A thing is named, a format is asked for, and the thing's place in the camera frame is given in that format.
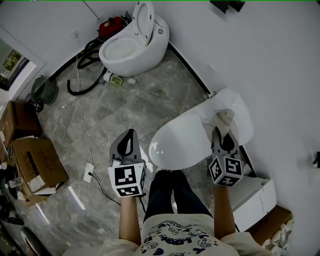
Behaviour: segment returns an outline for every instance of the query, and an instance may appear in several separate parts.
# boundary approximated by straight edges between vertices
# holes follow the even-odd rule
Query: green plant
[[[22,55],[19,52],[17,52],[16,50],[12,50],[2,66],[5,69],[11,71],[17,64],[18,60],[20,60],[21,56]]]
[[[8,84],[8,79],[3,76],[3,74],[0,74],[0,83],[7,85]]]

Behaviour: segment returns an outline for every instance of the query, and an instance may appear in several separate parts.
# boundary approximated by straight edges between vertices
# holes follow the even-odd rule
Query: black and white marker cube
[[[218,155],[209,165],[209,171],[215,185],[232,187],[243,177],[241,160]]]
[[[143,194],[146,178],[145,164],[135,163],[109,167],[111,186],[119,198]]]

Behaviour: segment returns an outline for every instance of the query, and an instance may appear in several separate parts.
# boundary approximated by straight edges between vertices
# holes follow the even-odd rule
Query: window
[[[0,38],[0,89],[8,91],[29,60]]]

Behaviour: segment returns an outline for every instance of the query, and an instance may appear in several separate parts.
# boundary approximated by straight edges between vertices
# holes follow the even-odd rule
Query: bottle
[[[23,179],[20,178],[20,177],[18,177],[18,178],[14,178],[14,179],[12,179],[12,180],[9,180],[9,181],[7,182],[7,184],[4,184],[4,186],[5,186],[6,188],[13,189],[13,188],[15,188],[15,187],[17,187],[17,186],[20,186],[22,183],[24,183]]]

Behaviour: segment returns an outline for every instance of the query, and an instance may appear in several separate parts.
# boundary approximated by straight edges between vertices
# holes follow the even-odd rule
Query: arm
[[[141,245],[141,235],[137,212],[137,200],[134,196],[121,199],[119,239]]]
[[[221,238],[235,233],[236,225],[231,209],[228,188],[215,185],[214,191],[214,236]]]

